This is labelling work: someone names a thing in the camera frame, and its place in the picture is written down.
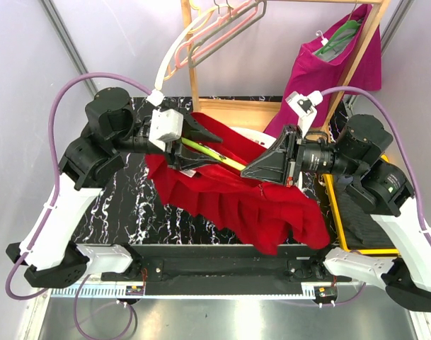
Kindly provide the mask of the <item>pink plastic hanger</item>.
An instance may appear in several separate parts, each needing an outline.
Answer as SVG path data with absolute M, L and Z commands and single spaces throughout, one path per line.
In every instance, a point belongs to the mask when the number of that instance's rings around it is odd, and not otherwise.
M 200 7 L 189 2 L 191 9 L 198 11 L 198 17 L 184 28 L 183 32 L 169 47 L 156 75 L 156 87 L 160 88 L 162 82 L 170 79 L 178 69 L 185 65 L 195 68 L 213 53 L 234 39 L 238 34 L 259 21 L 266 12 L 266 1 L 244 1 L 237 7 L 225 2 L 215 4 L 202 12 Z M 244 14 L 248 17 L 235 25 L 216 40 L 212 37 L 219 31 L 231 25 Z

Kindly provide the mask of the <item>white plastic laundry basket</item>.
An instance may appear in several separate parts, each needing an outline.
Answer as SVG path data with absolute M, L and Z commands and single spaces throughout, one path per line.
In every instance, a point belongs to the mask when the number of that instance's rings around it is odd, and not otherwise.
M 231 127 L 231 129 L 264 148 L 269 148 L 275 141 L 275 138 L 272 136 L 246 127 Z

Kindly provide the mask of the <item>yellow-green hanger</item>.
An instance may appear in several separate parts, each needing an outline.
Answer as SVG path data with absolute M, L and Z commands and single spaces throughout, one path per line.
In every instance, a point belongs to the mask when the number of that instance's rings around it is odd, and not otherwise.
M 200 144 L 198 142 L 194 142 L 184 137 L 181 138 L 181 142 L 185 146 L 190 147 L 191 149 L 194 149 L 195 151 L 202 153 L 208 157 L 211 157 L 217 160 L 218 162 L 221 162 L 222 164 L 225 164 L 235 170 L 242 171 L 246 168 L 244 164 L 241 164 L 231 158 L 225 157 L 224 155 L 214 151 L 213 149 L 211 149 L 206 145 Z

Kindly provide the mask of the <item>cream plastic hanger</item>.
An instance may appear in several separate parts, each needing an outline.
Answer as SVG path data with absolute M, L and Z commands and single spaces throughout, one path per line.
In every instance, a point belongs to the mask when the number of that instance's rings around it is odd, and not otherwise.
M 190 10 L 198 11 L 198 17 L 186 25 L 183 32 L 176 38 L 173 44 L 169 47 L 165 57 L 163 58 L 155 79 L 155 89 L 162 90 L 163 83 L 170 79 L 178 69 L 184 67 L 189 57 L 182 61 L 179 60 L 179 55 L 182 49 L 190 47 L 195 39 L 208 34 L 215 28 L 219 28 L 223 23 L 226 23 L 237 11 L 236 8 L 230 7 L 228 3 L 215 5 L 206 11 L 201 12 L 201 8 L 189 1 Z M 226 8 L 224 15 L 219 15 L 215 21 L 208 24 L 212 14 L 219 9 Z

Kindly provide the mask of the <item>red dress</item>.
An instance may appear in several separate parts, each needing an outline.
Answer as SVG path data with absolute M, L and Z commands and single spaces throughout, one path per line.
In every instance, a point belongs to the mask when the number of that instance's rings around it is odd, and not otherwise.
M 289 235 L 312 249 L 330 243 L 318 203 L 296 186 L 241 178 L 224 164 L 203 166 L 187 176 L 168 167 L 161 154 L 147 155 L 145 162 L 163 204 L 201 215 L 264 254 L 276 255 Z

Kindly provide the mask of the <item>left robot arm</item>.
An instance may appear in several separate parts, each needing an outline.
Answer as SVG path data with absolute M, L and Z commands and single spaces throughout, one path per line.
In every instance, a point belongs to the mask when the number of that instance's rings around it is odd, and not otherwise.
M 110 274 L 133 281 L 142 275 L 142 256 L 126 244 L 76 244 L 71 237 L 90 204 L 125 163 L 122 154 L 159 154 L 179 171 L 213 164 L 194 152 L 187 141 L 220 142 L 188 113 L 165 100 L 151 104 L 142 115 L 132 97 L 119 87 L 99 91 L 86 105 L 88 122 L 80 137 L 65 150 L 59 183 L 22 241 L 7 246 L 12 262 L 25 266 L 25 279 L 34 288 L 66 288 L 80 278 Z

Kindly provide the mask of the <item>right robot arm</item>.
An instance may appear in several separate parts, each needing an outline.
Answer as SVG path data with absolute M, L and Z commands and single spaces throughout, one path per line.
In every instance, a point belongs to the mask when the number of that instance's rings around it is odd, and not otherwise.
M 300 172 L 344 176 L 345 192 L 385 231 L 399 255 L 373 259 L 339 247 L 324 250 L 310 263 L 319 281 L 344 276 L 384 290 L 398 305 L 431 312 L 431 254 L 423 247 L 429 233 L 419 228 L 416 191 L 397 166 L 382 159 L 393 136 L 372 115 L 349 118 L 334 143 L 306 140 L 295 125 L 241 170 L 241 177 L 294 185 Z

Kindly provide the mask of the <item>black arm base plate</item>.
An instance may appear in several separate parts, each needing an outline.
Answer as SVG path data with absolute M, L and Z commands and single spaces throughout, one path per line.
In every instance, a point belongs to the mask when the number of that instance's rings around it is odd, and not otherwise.
M 300 244 L 278 246 L 276 255 L 254 246 L 137 245 L 146 271 L 146 296 L 237 298 L 302 297 L 305 283 L 347 283 L 322 268 L 320 254 Z

